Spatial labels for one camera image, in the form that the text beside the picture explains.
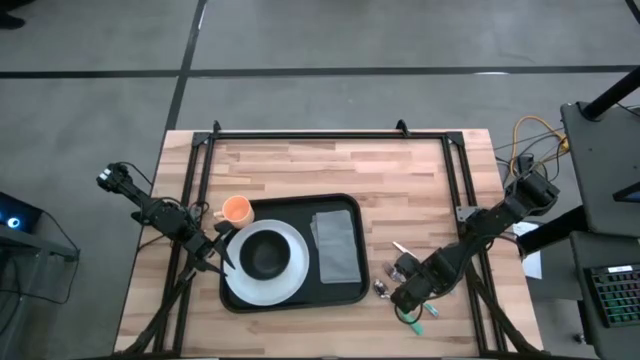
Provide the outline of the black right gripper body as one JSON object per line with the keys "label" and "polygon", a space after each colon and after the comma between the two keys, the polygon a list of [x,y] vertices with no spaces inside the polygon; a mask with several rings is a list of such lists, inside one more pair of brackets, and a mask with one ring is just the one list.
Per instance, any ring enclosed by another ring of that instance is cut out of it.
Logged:
{"label": "black right gripper body", "polygon": [[440,252],[436,251],[420,261],[405,253],[395,261],[394,267],[405,277],[405,281],[394,290],[391,300],[401,312],[414,311],[440,288],[436,266],[439,255]]}

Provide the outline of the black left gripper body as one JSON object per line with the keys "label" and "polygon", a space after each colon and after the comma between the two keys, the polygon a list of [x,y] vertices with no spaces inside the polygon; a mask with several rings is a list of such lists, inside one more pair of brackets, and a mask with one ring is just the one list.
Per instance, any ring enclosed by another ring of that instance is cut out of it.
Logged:
{"label": "black left gripper body", "polygon": [[198,271],[200,271],[199,262],[201,260],[208,261],[215,252],[213,249],[213,241],[202,231],[194,233],[182,244],[182,247],[188,253],[187,265]]}

